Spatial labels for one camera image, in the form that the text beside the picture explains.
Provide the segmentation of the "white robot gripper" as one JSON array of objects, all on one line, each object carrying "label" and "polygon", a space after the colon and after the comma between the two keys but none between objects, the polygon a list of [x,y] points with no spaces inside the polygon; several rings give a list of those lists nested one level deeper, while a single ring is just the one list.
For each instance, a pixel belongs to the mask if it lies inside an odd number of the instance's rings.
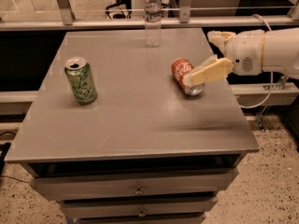
[{"label": "white robot gripper", "polygon": [[263,30],[234,32],[210,31],[207,39],[226,58],[213,55],[184,76],[183,84],[197,86],[210,81],[225,79],[233,71],[239,76],[257,76],[262,72]]}]

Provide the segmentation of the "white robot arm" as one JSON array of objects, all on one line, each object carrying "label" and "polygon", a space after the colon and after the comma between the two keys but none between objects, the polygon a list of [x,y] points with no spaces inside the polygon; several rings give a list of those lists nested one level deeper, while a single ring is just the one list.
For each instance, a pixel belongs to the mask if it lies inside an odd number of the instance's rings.
[{"label": "white robot arm", "polygon": [[221,51],[223,58],[214,55],[193,68],[182,79],[186,86],[227,78],[231,73],[257,76],[262,72],[278,72],[299,78],[299,28],[239,34],[211,31],[207,38]]}]

